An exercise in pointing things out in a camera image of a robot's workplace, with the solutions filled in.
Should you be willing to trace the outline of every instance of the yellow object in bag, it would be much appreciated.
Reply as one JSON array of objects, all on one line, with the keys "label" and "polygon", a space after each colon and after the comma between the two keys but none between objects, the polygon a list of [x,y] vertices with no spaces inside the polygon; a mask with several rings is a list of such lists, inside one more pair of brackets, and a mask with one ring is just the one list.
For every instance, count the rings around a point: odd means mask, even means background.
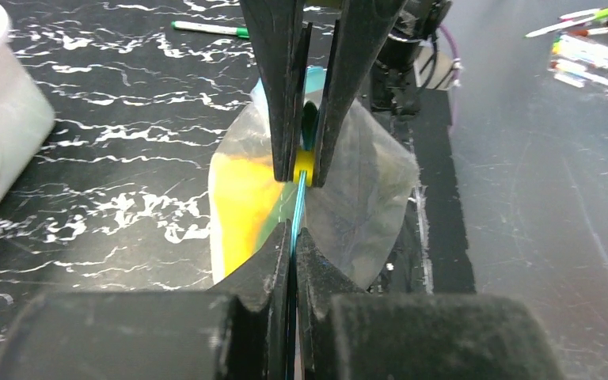
[{"label": "yellow object in bag", "polygon": [[249,161],[216,154],[211,171],[215,177],[211,209],[222,231],[222,264],[227,276],[253,255],[283,184],[274,180],[271,157]]}]

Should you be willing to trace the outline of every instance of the black marble table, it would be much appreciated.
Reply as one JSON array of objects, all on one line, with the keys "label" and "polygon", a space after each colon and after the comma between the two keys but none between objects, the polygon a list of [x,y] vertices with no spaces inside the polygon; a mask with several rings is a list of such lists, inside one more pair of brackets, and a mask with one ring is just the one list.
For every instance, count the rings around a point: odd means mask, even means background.
[{"label": "black marble table", "polygon": [[[208,165],[257,71],[249,42],[169,27],[241,25],[238,1],[153,3],[2,2],[57,125],[0,205],[0,343],[41,291],[211,285]],[[477,290],[526,302],[577,379],[608,379],[608,97],[555,82],[549,41],[521,36],[599,5],[456,1],[446,21]],[[306,14],[325,64],[333,15]]]}]

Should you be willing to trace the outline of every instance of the transparent plastic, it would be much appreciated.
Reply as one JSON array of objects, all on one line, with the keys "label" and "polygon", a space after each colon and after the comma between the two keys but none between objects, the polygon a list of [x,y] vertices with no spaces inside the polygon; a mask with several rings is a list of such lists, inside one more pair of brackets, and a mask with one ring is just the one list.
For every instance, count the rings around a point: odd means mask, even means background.
[{"label": "transparent plastic", "polygon": [[[320,104],[325,72],[310,68],[306,101]],[[218,146],[209,172],[211,262],[219,282],[264,244],[274,226],[291,219],[296,186],[276,182],[268,109],[258,82]],[[358,102],[337,141],[327,182],[308,188],[302,226],[346,276],[368,287],[380,272],[418,182],[412,154]]]}]

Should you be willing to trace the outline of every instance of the gray surface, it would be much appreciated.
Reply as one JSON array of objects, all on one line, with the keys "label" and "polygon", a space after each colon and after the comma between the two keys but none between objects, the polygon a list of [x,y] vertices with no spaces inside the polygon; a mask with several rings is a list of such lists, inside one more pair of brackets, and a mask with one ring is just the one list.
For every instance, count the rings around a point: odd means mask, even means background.
[{"label": "gray surface", "polygon": [[557,15],[608,2],[457,1],[453,137],[477,289],[526,302],[571,378],[608,379],[608,96],[545,71]]}]

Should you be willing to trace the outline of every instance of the ziplock bag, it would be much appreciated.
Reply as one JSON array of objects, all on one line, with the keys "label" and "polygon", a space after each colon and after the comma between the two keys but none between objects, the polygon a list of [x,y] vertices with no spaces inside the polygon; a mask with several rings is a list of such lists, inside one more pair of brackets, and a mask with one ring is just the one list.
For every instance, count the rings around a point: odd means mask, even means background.
[{"label": "ziplock bag", "polygon": [[[304,117],[319,106],[324,82],[325,70],[308,69]],[[295,211],[296,185],[274,179],[268,106],[261,82],[251,98],[253,102],[230,125],[211,159],[208,189],[214,283],[246,262],[273,228],[292,219]],[[354,101],[325,186],[306,191],[302,226],[332,264],[359,286],[369,287],[393,248],[418,176],[412,154]]]}]

